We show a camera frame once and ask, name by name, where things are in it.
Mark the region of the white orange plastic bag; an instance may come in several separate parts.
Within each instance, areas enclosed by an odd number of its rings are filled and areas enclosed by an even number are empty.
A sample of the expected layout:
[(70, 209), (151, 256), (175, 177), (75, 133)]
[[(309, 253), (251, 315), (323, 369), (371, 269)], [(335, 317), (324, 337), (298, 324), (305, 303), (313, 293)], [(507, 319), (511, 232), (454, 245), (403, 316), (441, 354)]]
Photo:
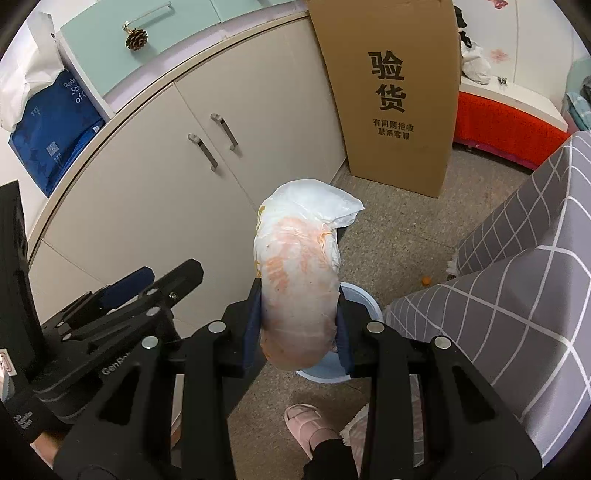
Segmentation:
[(361, 200), (316, 179), (287, 182), (259, 206), (253, 259), (262, 283), (260, 346), (277, 368), (311, 368), (334, 347), (338, 231), (363, 209)]

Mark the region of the light blue trash bin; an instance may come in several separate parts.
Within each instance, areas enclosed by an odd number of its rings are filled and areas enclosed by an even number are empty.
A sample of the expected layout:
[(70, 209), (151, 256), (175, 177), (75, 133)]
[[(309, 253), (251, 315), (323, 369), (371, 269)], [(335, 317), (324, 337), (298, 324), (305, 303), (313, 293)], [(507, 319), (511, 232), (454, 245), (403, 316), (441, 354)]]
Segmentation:
[[(384, 322), (382, 309), (374, 297), (367, 293), (366, 290), (347, 282), (342, 282), (341, 287), (342, 293), (348, 301), (366, 307), (370, 320)], [(314, 367), (297, 371), (297, 375), (318, 384), (339, 384), (351, 380), (351, 376), (346, 374), (346, 370), (342, 368), (338, 351), (335, 349), (325, 354), (325, 357)]]

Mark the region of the grey checked bed sheet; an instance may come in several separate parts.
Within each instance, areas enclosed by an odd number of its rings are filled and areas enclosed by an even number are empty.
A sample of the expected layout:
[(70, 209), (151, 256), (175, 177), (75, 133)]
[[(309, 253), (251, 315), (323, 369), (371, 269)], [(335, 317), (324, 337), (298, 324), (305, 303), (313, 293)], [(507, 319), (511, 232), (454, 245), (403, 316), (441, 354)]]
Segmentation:
[(590, 135), (573, 134), (464, 238), (453, 278), (394, 300), (388, 325), (449, 337), (544, 463), (590, 406)]

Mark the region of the pink slipper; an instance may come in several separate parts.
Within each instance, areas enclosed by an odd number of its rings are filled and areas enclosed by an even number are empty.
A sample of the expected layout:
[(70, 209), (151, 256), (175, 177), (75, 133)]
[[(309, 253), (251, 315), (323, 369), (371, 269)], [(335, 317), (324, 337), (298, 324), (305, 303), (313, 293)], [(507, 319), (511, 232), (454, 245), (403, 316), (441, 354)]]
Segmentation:
[(321, 411), (310, 404), (294, 404), (287, 407), (283, 418), (287, 430), (310, 459), (315, 447), (322, 442), (341, 440), (341, 435), (322, 416)]

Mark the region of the beige two-door cabinet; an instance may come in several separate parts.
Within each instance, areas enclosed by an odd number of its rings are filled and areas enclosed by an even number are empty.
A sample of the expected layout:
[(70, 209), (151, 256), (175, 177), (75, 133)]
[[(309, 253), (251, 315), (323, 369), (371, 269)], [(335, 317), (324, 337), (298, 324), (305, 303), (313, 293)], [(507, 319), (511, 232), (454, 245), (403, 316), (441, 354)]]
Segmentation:
[[(235, 151), (211, 113), (228, 122)], [(109, 122), (55, 190), (30, 238), (40, 320), (140, 267), (162, 276), (192, 258), (204, 282), (173, 310), (190, 335), (249, 293), (263, 200), (291, 180), (332, 181), (345, 157), (307, 14), (193, 57)]]

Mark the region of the blue paper bag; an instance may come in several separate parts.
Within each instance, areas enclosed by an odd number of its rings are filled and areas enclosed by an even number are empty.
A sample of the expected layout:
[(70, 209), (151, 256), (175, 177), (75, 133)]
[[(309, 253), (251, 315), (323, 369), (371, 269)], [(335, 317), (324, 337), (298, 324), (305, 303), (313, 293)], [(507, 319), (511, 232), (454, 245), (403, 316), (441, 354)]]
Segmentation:
[(104, 120), (75, 77), (62, 71), (32, 96), (8, 144), (45, 196), (50, 196)]

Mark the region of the white paper bag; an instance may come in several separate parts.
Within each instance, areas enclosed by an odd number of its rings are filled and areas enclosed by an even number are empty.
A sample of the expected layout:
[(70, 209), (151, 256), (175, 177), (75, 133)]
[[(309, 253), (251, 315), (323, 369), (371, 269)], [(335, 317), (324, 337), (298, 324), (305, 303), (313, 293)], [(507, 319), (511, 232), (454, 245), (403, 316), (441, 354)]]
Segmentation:
[(34, 11), (1, 60), (1, 127), (13, 132), (28, 100), (52, 86), (64, 70), (52, 15)]

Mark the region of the mint green drawer unit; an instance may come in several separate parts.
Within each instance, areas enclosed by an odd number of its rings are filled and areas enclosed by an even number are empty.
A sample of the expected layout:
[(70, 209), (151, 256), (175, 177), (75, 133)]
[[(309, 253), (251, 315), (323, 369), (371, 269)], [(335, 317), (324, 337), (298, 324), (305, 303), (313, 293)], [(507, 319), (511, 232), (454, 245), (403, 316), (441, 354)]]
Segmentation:
[(274, 0), (102, 0), (60, 31), (82, 71), (103, 96), (188, 37), (279, 4)]

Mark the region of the red bed base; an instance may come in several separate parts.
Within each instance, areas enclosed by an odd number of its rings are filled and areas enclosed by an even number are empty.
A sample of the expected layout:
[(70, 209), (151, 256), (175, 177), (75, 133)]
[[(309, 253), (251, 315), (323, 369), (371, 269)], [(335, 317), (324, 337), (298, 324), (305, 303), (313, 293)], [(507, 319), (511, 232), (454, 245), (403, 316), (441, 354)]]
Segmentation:
[(529, 113), (460, 92), (454, 142), (536, 170), (570, 135)]

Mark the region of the white clothes pile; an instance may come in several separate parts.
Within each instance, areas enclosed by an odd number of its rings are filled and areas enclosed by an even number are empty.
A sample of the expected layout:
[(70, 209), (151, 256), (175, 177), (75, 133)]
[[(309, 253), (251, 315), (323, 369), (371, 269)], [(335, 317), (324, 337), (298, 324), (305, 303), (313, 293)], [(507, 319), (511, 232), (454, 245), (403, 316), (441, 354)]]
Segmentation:
[(477, 84), (488, 85), (491, 81), (491, 65), (484, 57), (483, 48), (466, 33), (467, 23), (463, 11), (457, 6), (454, 9), (460, 37), (462, 73)]

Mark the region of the tall brown cardboard box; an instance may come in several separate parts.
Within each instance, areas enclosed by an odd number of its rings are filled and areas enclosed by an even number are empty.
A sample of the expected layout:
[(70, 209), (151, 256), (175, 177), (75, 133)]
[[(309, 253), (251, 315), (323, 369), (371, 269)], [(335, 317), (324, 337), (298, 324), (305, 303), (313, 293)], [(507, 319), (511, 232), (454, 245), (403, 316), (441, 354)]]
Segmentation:
[(307, 6), (352, 174), (439, 197), (461, 81), (453, 3), (322, 0)]

